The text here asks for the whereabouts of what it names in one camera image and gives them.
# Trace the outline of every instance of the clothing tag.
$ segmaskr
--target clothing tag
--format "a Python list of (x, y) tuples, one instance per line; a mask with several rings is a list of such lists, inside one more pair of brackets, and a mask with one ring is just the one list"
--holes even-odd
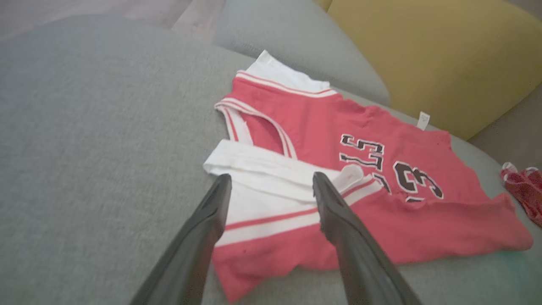
[(431, 116), (427, 113), (420, 111), (420, 118), (418, 119), (418, 125), (416, 125), (416, 127), (420, 128), (421, 130), (425, 130), (427, 124), (429, 124), (430, 117)]

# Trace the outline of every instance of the couch cushion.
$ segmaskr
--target couch cushion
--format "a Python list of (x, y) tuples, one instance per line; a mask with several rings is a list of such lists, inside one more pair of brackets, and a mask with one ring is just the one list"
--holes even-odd
[(215, 44), (254, 58), (266, 49), (314, 79), (389, 105), (378, 74), (312, 0), (228, 0)]
[[(106, 16), (0, 43), (0, 300), (128, 304), (212, 184), (202, 164), (227, 136), (212, 106), (252, 61)], [(452, 145), (490, 196), (504, 191), (498, 164)], [(542, 230), (517, 213), (535, 239), (529, 251), (399, 269), (424, 304), (535, 304)], [(212, 268), (203, 304), (227, 304)], [(346, 298), (338, 271), (295, 270), (239, 304)]]

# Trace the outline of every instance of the wooden floor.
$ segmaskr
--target wooden floor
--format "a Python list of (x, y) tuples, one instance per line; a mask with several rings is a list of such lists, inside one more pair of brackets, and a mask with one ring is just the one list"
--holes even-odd
[(0, 0), (0, 40), (73, 15), (146, 20), (210, 42), (225, 0)]

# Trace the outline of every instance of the gray cushion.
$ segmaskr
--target gray cushion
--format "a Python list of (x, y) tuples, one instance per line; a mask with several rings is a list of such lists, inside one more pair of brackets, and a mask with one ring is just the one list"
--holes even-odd
[(312, 78), (389, 105), (378, 74), (312, 0), (228, 0), (215, 44), (254, 58), (266, 49)]
[[(211, 185), (202, 163), (227, 136), (212, 106), (252, 61), (105, 16), (0, 43), (2, 303), (128, 304)], [(490, 196), (504, 191), (498, 164), (455, 137), (453, 148)], [(400, 271), (424, 304), (539, 303), (542, 230), (518, 217), (535, 238), (529, 251)], [(227, 304), (212, 268), (203, 304)], [(239, 304), (346, 298), (339, 272), (294, 270)]]

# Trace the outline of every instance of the printed number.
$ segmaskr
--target printed number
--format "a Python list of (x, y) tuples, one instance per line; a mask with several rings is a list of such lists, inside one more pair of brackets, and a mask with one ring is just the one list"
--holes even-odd
[(385, 188), (388, 191), (388, 194), (391, 194), (390, 185), (386, 181), (386, 177), (384, 177), (383, 175), (377, 174), (377, 173), (372, 173), (372, 176), (373, 176), (373, 178), (375, 178), (376, 180), (378, 180), (380, 182), (382, 187)]
[[(399, 186), (405, 190), (408, 193), (418, 193), (418, 187), (417, 185), (421, 185), (423, 187), (429, 187), (432, 191), (432, 193), (439, 199), (444, 198), (444, 194), (442, 193), (442, 189), (435, 183), (435, 181), (429, 177), (425, 172), (419, 170), (418, 168), (414, 167), (412, 168), (409, 164), (397, 161), (393, 165), (393, 169), (395, 170), (395, 175), (397, 178), (397, 182), (399, 183)], [(407, 177), (407, 174), (410, 173), (414, 177), (414, 180), (409, 179)], [(413, 201), (419, 201), (421, 198), (416, 197), (409, 197), (407, 198), (408, 202)]]
[(343, 134), (341, 136), (341, 144), (344, 146), (354, 147), (358, 150), (365, 150), (365, 147), (369, 147), (369, 161), (362, 160), (358, 157), (348, 156), (339, 153), (339, 158), (344, 162), (355, 162), (361, 166), (374, 167), (378, 171), (382, 171), (382, 165), (384, 163), (384, 146), (377, 142), (366, 141), (359, 139), (357, 143), (353, 143), (351, 140), (354, 139), (354, 136)]

